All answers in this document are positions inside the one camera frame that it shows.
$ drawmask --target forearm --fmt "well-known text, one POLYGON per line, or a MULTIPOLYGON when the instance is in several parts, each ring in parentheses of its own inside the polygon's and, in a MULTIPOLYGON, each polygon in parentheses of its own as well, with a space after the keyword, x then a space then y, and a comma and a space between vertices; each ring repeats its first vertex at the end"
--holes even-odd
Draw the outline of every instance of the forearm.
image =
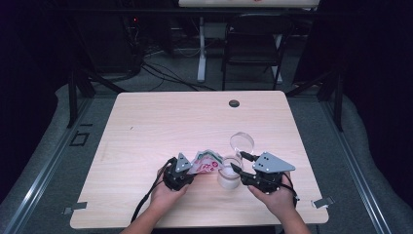
POLYGON ((282 223, 285 234, 310 234, 310 230, 303 218, 295 210, 290 214, 283 215, 279 220, 282 223))
POLYGON ((122 234, 150 234, 163 214, 148 207, 122 234))

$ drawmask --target gray carpet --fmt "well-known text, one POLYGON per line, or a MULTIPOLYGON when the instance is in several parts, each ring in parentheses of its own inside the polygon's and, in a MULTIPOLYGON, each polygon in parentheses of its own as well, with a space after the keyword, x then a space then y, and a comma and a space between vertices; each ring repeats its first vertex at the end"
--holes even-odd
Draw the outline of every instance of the gray carpet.
MULTIPOLYGON (((282 69, 283 83, 278 90, 292 89, 291 80, 294 75, 304 42, 300 39, 291 41, 285 56, 282 69)), ((194 51, 186 50, 187 55, 194 51)), ((203 85, 220 90, 220 48, 212 46, 208 50, 206 64, 206 81, 203 85)), ((145 58, 145 61, 164 72, 167 67, 182 79, 197 84, 198 56, 187 57, 176 53, 171 59, 169 55, 158 53, 145 58)), ((233 77, 240 75, 239 69, 234 69, 233 77)), ((244 80, 229 84, 228 89, 235 90, 262 90, 271 89, 271 84, 253 84, 246 82, 251 77, 257 81, 271 81, 271 73, 261 74, 262 69, 243 71, 244 80)), ((147 71, 142 70, 132 79, 117 82, 120 87, 133 92, 170 92, 192 91, 182 84, 163 82, 154 78, 147 71)), ((107 88, 94 84, 97 95, 94 99, 82 99, 87 103, 85 114, 70 132, 69 141, 62 148, 62 157, 59 161, 53 178, 37 203, 22 233, 117 233, 120 230, 74 230, 69 226, 70 214, 61 214, 62 210, 77 202, 83 183, 86 179, 89 166, 92 163, 94 152, 98 146, 101 134, 114 103, 115 94, 107 88), (83 146, 74 146, 77 141, 70 142, 76 134, 89 134, 83 146)), ((59 140, 64 136, 65 126, 68 123, 67 87, 57 92, 59 106, 51 126, 44 135, 32 159, 21 175, 15 187, 0 206, 1 232, 4 232, 12 216, 18 209, 25 194, 35 177, 41 172, 45 163, 54 156, 59 140)), ((298 130, 303 139, 310 162, 319 183, 323 197, 332 196, 336 204, 328 208, 329 221, 326 224, 311 225, 313 233, 377 233, 369 213, 357 191, 355 183, 345 162, 345 152, 335 135, 334 129, 328 124, 320 103, 314 97, 313 91, 308 91, 302 97, 288 99, 298 130)), ((352 147, 360 167, 376 195, 383 215, 393 233, 413 233, 412 210, 400 201, 393 193, 386 180, 374 167, 368 151, 368 141, 365 136, 362 122, 352 103, 345 98, 343 106, 343 128, 346 139, 352 147)), ((274 233, 274 227, 246 227, 246 228, 208 228, 208 229, 164 229, 154 233, 274 233)))

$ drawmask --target metal bar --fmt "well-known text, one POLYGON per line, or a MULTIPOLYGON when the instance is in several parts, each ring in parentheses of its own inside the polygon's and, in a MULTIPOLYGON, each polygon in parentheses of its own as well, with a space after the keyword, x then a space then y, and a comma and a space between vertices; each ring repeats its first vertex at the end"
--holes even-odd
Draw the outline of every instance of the metal bar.
POLYGON ((34 180, 29 191, 27 192, 26 196, 21 202, 18 210, 16 211, 15 215, 13 215, 10 223, 6 227, 4 233, 15 234, 21 233, 23 231, 24 225, 27 223, 31 214, 36 208, 37 203, 39 202, 40 198, 45 192, 46 187, 51 181, 63 157, 63 151, 65 149, 66 144, 69 142, 70 137, 73 135, 75 129, 77 129, 76 127, 79 125, 80 120, 83 118, 83 116, 86 113, 86 110, 91 106, 91 104, 92 100, 89 98, 86 98, 81 103, 81 106, 79 108, 79 118, 78 121, 75 123, 75 128, 66 130, 60 142, 58 143, 57 149, 53 154, 53 157, 51 157, 51 159, 45 164, 42 171, 34 180))
POLYGON ((358 165, 356 157, 353 154, 351 147, 347 143, 344 133, 339 131, 337 126, 335 125, 334 119, 332 118, 333 111, 331 109, 331 106, 326 101, 322 101, 320 105, 321 109, 324 112, 324 115, 327 117, 331 129, 334 130, 337 139, 343 147, 343 150, 345 152, 345 161, 347 163, 347 166, 349 167, 350 174, 355 182, 361 200, 364 203, 368 214, 370 215, 371 221, 376 228, 377 233, 392 233, 380 210, 379 205, 377 204, 376 198, 374 197, 372 191, 370 190, 370 187, 368 186, 361 168, 358 165))

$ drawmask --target metal bracket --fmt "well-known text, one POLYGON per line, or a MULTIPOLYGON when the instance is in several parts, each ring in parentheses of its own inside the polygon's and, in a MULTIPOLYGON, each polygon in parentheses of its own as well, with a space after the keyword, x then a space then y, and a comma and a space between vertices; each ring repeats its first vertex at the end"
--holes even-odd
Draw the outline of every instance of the metal bracket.
POLYGON ((334 199, 330 197, 322 198, 317 201, 311 201, 313 207, 315 208, 328 208, 328 206, 335 203, 334 199))
POLYGON ((81 209, 85 209, 86 206, 88 205, 87 202, 83 202, 83 203, 75 203, 73 204, 72 207, 69 208, 64 208, 63 211, 61 212, 63 215, 70 215, 73 213, 74 210, 81 210, 81 209))

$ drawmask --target chair leg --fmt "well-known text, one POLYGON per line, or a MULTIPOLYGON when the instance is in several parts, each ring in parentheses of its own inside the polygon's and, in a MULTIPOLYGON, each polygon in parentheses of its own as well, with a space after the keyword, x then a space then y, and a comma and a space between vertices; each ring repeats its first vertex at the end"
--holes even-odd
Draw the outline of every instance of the chair leg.
POLYGON ((227 64, 222 63, 222 91, 225 91, 225 80, 227 78, 227 64))
POLYGON ((277 87, 277 82, 279 81, 279 76, 280 76, 280 66, 277 66, 277 72, 276 72, 276 77, 274 77, 274 84, 273 84, 273 91, 277 87))

